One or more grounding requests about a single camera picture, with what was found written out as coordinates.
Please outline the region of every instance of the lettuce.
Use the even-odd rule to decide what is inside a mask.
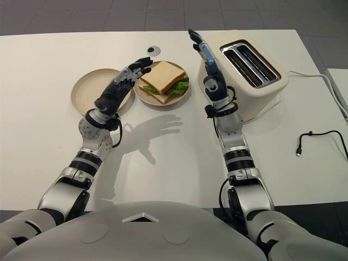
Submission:
[[[169,88],[164,94],[169,95],[169,94],[183,94],[186,92],[186,90],[189,87],[189,77],[185,76],[184,78],[178,80],[176,83],[173,84],[172,87]],[[152,94],[158,95],[158,91],[149,86],[149,85],[144,85],[142,87],[144,90],[151,92]]]
[[[169,88],[168,91],[166,91],[164,94],[183,94],[186,92],[186,90],[189,87],[189,77],[184,77],[180,80],[178,80],[176,83],[173,84],[172,87]]]
[[[144,90],[147,90],[147,91],[151,92],[152,94],[158,94],[158,91],[155,90],[154,88],[152,88],[152,87],[149,86],[149,85],[144,85],[142,88],[143,88]]]

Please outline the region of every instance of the white table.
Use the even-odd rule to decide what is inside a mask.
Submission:
[[[296,31],[247,33],[286,70],[318,73]],[[135,98],[122,115],[133,131],[125,132],[96,175],[87,209],[143,200],[218,206],[227,171],[212,121],[205,116],[207,102],[196,80],[201,60],[187,32],[99,32],[0,38],[0,209],[35,208],[76,155],[82,139],[81,116],[70,102],[75,82],[95,69],[121,69],[146,56],[150,45],[161,48],[156,60],[186,69],[192,94],[169,110]],[[348,140],[348,127],[324,81],[301,77],[290,78],[279,106],[244,127],[275,205],[348,200],[348,162],[337,137],[305,138],[302,156],[295,155],[299,134],[330,129]]]

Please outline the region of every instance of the round grommet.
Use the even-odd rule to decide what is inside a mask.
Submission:
[[[146,50],[146,53],[149,56],[158,56],[161,53],[161,49],[158,46],[153,45]]]

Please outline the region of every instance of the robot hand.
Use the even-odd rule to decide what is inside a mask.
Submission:
[[[190,38],[195,42],[193,47],[201,55],[206,64],[206,72],[208,76],[204,79],[206,94],[212,102],[219,101],[228,96],[225,78],[223,77],[218,63],[204,42],[202,37],[195,31],[189,29]]]
[[[141,58],[125,67],[106,87],[100,98],[95,101],[96,108],[105,115],[114,115],[121,102],[144,74],[149,73],[153,61],[150,57]]]

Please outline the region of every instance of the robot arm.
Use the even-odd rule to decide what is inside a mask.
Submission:
[[[189,30],[206,65],[203,83],[212,105],[206,106],[228,170],[228,201],[231,220],[247,228],[249,239],[259,246],[269,260],[345,260],[348,249],[318,238],[282,213],[274,211],[270,194],[255,167],[242,134],[243,120],[238,105],[230,98],[224,77],[209,47],[199,34]]]
[[[38,209],[0,224],[0,259],[16,245],[83,214],[94,175],[114,147],[110,131],[121,125],[117,109],[151,64],[150,58],[142,58],[125,67],[95,101],[96,108],[80,120],[82,148],[45,192]]]

